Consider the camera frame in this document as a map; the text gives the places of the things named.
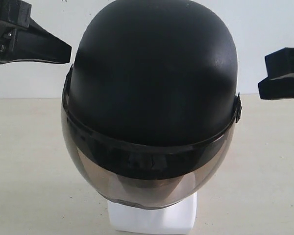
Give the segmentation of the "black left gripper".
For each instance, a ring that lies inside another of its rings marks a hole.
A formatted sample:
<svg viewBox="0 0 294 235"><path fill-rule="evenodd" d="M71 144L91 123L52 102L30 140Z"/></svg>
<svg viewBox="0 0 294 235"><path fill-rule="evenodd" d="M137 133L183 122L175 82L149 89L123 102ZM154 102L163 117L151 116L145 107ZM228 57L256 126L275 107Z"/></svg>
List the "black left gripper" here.
<svg viewBox="0 0 294 235"><path fill-rule="evenodd" d="M32 5L23 0L0 0L0 65L69 63L72 47L31 20L31 10Z"/></svg>

